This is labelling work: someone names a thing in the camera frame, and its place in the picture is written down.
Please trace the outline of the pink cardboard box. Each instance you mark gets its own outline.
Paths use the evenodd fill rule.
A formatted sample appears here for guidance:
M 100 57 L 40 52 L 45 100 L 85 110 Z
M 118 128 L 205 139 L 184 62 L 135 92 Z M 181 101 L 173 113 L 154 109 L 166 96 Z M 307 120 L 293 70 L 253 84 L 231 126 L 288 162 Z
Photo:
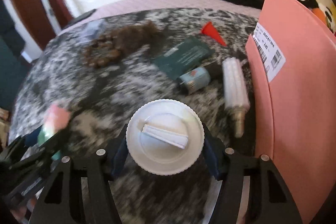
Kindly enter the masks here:
M 335 36 L 296 0 L 265 0 L 246 53 L 256 156 L 280 171 L 303 223 L 335 186 Z

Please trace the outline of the pastel rainbow pouch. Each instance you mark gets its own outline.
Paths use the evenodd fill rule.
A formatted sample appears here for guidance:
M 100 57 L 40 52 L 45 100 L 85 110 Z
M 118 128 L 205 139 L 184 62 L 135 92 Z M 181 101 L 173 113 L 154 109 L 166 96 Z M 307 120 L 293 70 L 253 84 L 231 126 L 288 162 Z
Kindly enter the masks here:
M 38 146 L 41 147 L 50 138 L 56 136 L 57 145 L 62 148 L 69 139 L 66 129 L 71 118 L 71 112 L 58 104 L 52 104 L 47 110 L 43 125 L 38 134 Z

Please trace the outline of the black smartphone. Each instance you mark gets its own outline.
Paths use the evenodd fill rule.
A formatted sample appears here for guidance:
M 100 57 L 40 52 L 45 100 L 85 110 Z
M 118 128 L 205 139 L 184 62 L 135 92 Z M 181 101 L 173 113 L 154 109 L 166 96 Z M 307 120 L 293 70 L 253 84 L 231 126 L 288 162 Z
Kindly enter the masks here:
M 80 16 L 73 18 L 68 25 L 72 26 L 73 24 L 76 24 L 78 22 L 81 22 L 82 20 L 89 18 L 91 15 L 93 15 L 96 12 L 96 9 L 92 9 L 88 12 L 85 12 L 84 14 L 81 14 Z

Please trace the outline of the red plastic cone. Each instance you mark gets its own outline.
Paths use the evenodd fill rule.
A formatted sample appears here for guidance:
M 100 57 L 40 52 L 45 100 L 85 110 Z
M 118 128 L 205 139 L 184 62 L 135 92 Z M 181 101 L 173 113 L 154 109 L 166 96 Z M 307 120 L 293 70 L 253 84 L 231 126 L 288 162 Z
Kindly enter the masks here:
M 201 34 L 209 36 L 210 38 L 214 39 L 220 45 L 226 47 L 227 44 L 224 39 L 219 34 L 218 30 L 214 27 L 212 22 L 207 22 L 201 29 Z

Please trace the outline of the small clear plastic box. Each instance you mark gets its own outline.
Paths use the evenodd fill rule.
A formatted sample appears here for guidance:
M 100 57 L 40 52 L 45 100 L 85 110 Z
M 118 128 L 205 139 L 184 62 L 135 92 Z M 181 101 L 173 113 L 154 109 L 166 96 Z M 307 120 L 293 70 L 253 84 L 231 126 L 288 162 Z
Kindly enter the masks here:
M 104 31 L 104 19 L 88 22 L 79 34 L 79 39 L 88 41 L 93 40 Z

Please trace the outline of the white ribbed tube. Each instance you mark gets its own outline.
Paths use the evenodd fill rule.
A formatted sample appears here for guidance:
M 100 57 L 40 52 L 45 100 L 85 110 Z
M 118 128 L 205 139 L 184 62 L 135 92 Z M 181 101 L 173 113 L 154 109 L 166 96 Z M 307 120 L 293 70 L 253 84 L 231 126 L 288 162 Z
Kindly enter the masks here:
M 244 134 L 245 115 L 250 102 L 239 59 L 230 57 L 222 62 L 225 110 L 235 124 L 234 136 L 241 138 Z

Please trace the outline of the small light blue can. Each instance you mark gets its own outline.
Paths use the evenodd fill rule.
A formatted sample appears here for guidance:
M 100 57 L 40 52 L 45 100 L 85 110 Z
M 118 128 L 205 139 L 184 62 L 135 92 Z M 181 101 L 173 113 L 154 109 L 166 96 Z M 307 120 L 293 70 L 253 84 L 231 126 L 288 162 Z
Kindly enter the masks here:
M 192 94 L 199 89 L 206 87 L 211 76 L 204 67 L 197 67 L 177 78 L 179 90 L 183 94 Z

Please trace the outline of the white round jar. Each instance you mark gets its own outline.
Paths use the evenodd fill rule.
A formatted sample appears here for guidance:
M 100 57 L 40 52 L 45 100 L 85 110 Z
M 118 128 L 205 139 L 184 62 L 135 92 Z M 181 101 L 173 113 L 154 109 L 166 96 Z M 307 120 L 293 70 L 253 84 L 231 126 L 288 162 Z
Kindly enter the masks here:
M 186 104 L 161 99 L 140 107 L 126 128 L 126 144 L 142 169 L 160 176 L 181 173 L 201 155 L 205 131 Z

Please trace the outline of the panda plush toy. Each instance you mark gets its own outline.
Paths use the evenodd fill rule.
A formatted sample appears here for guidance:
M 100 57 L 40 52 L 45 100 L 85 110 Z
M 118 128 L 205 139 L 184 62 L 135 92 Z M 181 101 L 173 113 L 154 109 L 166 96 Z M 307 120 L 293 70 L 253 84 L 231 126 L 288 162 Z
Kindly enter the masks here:
M 316 0 L 297 0 L 299 3 L 309 9 L 314 15 L 316 15 L 333 34 L 335 34 L 335 19 L 331 9 L 327 6 L 318 3 Z

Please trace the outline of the pink bed sheet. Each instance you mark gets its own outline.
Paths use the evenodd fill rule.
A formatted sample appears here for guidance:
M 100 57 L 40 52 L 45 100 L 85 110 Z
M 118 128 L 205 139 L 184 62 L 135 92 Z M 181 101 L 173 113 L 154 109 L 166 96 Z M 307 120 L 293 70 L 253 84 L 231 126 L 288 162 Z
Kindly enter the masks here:
M 198 8 L 213 9 L 236 12 L 243 15 L 258 18 L 261 10 L 247 6 L 240 6 L 222 0 L 121 0 L 108 5 L 101 6 L 88 18 L 65 28 L 60 33 L 63 34 L 73 28 L 81 26 L 93 20 L 106 18 L 115 15 L 128 14 L 132 12 L 171 9 L 171 8 Z

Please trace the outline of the dark green card packet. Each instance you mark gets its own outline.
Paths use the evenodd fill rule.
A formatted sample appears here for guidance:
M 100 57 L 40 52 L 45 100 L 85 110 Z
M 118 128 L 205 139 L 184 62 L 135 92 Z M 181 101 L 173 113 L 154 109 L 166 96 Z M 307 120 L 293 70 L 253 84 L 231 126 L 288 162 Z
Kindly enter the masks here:
M 155 58 L 153 63 L 167 77 L 175 81 L 178 77 L 198 67 L 201 62 L 214 53 L 206 43 L 190 36 L 173 46 L 163 55 Z

